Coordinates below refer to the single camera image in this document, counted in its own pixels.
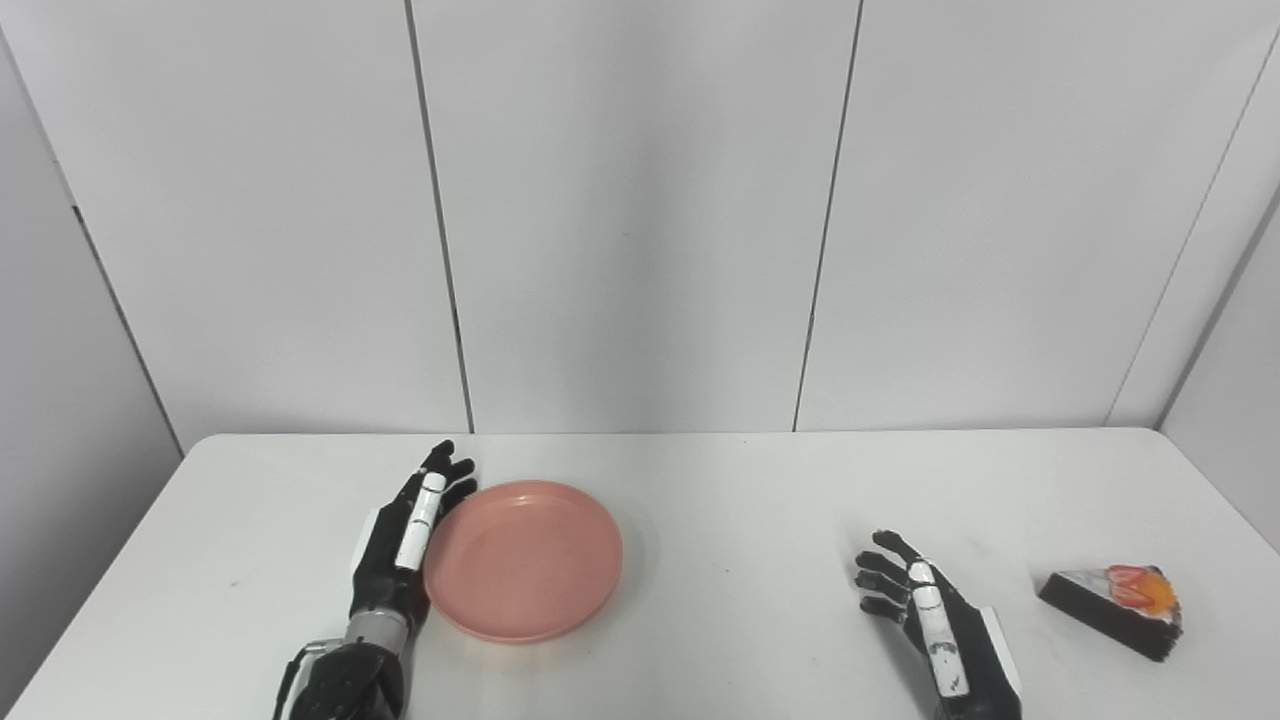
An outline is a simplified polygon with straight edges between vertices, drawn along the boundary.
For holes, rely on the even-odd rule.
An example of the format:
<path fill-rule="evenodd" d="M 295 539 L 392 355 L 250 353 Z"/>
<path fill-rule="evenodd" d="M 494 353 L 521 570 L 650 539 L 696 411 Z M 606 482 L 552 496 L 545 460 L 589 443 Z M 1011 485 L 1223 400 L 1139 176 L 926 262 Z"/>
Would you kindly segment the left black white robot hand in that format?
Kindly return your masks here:
<path fill-rule="evenodd" d="M 416 632 L 430 609 L 424 559 L 439 523 L 477 491 L 476 465 L 456 459 L 444 439 L 424 459 L 398 493 L 372 516 L 352 575 L 349 615 L 387 611 Z"/>

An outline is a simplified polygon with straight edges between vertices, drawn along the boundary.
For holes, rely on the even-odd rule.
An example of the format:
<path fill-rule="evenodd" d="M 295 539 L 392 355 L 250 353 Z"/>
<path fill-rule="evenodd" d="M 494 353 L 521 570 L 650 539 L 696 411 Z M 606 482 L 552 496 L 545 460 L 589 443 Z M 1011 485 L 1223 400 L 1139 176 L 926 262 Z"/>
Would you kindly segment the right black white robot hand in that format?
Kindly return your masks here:
<path fill-rule="evenodd" d="M 940 719 L 1021 719 L 1021 680 L 993 609 L 970 603 L 899 533 L 874 530 L 854 559 L 860 609 L 896 625 L 924 659 Z"/>

